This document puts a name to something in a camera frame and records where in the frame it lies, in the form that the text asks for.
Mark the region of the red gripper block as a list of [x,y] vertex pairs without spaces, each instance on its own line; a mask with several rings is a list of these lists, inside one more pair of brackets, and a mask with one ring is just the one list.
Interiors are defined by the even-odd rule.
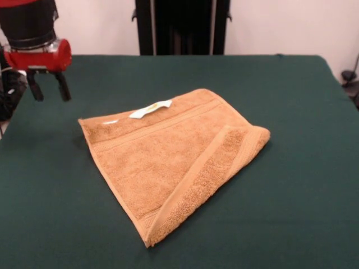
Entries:
[[36,101],[43,101],[44,96],[40,86],[35,81],[35,72],[29,70],[47,70],[54,74],[59,84],[59,91],[63,101],[70,101],[71,94],[65,76],[65,71],[72,62],[71,46],[66,39],[56,39],[53,43],[32,50],[16,50],[6,44],[4,56],[8,64],[26,72],[27,83]]

